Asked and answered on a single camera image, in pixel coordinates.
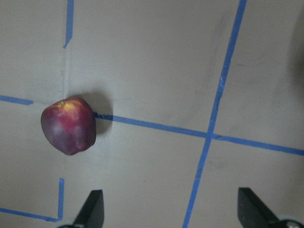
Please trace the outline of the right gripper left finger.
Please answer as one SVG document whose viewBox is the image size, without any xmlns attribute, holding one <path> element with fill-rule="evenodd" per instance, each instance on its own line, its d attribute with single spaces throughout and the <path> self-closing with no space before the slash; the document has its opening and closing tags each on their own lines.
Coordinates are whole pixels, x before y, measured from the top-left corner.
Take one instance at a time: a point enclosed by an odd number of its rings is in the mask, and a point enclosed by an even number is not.
<svg viewBox="0 0 304 228">
<path fill-rule="evenodd" d="M 105 219 L 103 190 L 92 190 L 71 224 L 59 228 L 102 228 Z"/>
</svg>

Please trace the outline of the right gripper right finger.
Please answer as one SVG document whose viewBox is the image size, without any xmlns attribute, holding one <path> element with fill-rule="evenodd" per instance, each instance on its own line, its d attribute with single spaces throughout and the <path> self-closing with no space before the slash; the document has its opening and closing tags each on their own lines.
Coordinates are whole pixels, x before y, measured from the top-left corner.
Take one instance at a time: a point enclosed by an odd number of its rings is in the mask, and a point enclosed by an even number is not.
<svg viewBox="0 0 304 228">
<path fill-rule="evenodd" d="M 237 217 L 243 228 L 302 228 L 294 219 L 279 219 L 269 207 L 248 187 L 237 192 Z"/>
</svg>

